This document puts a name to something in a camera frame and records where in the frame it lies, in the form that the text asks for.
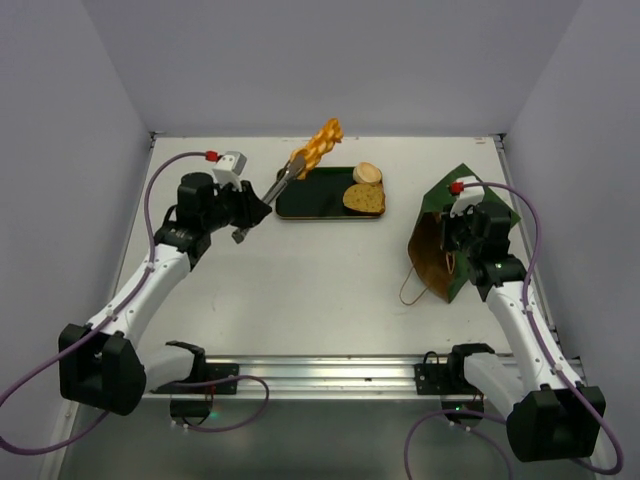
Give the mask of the round bun bread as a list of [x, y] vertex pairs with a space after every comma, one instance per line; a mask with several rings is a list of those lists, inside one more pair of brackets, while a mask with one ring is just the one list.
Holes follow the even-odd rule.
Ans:
[[369, 162], [358, 163], [353, 169], [352, 176], [358, 184], [377, 185], [382, 181], [379, 168]]

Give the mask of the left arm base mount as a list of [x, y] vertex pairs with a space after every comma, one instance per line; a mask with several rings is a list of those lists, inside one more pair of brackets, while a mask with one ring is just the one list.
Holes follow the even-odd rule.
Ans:
[[[234, 363], [207, 364], [204, 376], [197, 383], [224, 380], [239, 374], [239, 365]], [[231, 396], [237, 393], [238, 382], [229, 381], [216, 385], [193, 387], [178, 386], [177, 395], [195, 395], [193, 399], [171, 399], [170, 416], [176, 422], [188, 426], [201, 426], [214, 413], [214, 400], [217, 396]]]

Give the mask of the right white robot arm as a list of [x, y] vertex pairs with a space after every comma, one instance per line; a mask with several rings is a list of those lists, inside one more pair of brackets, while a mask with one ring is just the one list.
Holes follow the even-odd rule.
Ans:
[[520, 461], [586, 458], [595, 450], [595, 417], [604, 413], [606, 401], [557, 347], [524, 284], [524, 264], [509, 251], [511, 226], [512, 211], [500, 202], [448, 205], [441, 215], [443, 250], [465, 257], [470, 282], [502, 328], [520, 372], [512, 377], [481, 350], [451, 362], [445, 379], [454, 391], [476, 387], [492, 400]]

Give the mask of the green paper bag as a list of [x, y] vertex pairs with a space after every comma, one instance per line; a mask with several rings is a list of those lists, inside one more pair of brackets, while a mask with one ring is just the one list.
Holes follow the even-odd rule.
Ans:
[[[461, 252], [442, 250], [442, 214], [451, 208], [455, 197], [449, 192], [449, 185], [456, 179], [476, 176], [466, 164], [451, 170], [422, 198], [420, 213], [408, 242], [411, 264], [425, 287], [442, 300], [450, 303], [462, 286], [471, 282], [482, 300], [486, 300], [493, 287], [501, 287], [509, 282], [520, 282], [525, 278], [526, 268], [521, 260], [510, 252], [499, 260], [476, 260]], [[504, 202], [489, 187], [484, 187], [484, 200]], [[512, 210], [512, 227], [520, 217]]]

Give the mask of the metal tongs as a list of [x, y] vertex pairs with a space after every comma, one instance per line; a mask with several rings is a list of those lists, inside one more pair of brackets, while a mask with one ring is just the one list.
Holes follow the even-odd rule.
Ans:
[[[290, 183], [296, 180], [295, 176], [297, 175], [297, 169], [301, 168], [303, 165], [303, 158], [298, 157], [292, 164], [290, 164], [288, 160], [285, 165], [278, 171], [278, 173], [276, 174], [276, 180], [267, 190], [261, 200], [272, 208], [272, 204], [279, 197], [279, 195]], [[232, 233], [232, 238], [235, 243], [241, 244], [252, 229], [253, 228], [246, 227], [236, 228]]]

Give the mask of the orange waffle bread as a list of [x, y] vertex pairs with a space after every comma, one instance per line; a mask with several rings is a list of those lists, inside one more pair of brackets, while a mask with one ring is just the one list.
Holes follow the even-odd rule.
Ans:
[[318, 166], [322, 157], [331, 152], [336, 144], [341, 143], [343, 138], [344, 131], [339, 119], [330, 118], [303, 147], [290, 154], [290, 164], [298, 157], [304, 159], [304, 165], [297, 169], [295, 179], [305, 179], [307, 174]]

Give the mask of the sliced toast bread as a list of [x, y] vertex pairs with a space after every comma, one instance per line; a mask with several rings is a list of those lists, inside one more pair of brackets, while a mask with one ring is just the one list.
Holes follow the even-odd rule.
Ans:
[[354, 184], [343, 194], [343, 205], [356, 212], [382, 215], [386, 210], [386, 196], [381, 184]]

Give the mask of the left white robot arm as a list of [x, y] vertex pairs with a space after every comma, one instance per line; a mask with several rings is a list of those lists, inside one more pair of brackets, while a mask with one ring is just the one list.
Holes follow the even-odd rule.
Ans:
[[169, 341], [142, 358], [140, 340], [172, 290], [209, 249], [214, 232], [254, 227], [271, 211], [247, 180], [220, 185], [207, 173], [183, 176], [177, 202], [153, 232], [135, 274], [98, 314], [60, 333], [62, 397], [126, 416], [144, 394], [168, 384], [189, 393], [201, 390], [209, 379], [203, 348]]

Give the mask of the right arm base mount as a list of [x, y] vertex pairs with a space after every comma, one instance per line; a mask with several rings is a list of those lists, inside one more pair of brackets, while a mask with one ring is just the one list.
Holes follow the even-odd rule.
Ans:
[[484, 395], [463, 377], [459, 353], [451, 351], [444, 357], [428, 351], [413, 369], [416, 393], [419, 396], [437, 396], [441, 408], [451, 410], [445, 414], [449, 420], [461, 423], [463, 419], [475, 419], [467, 411], [485, 411]]

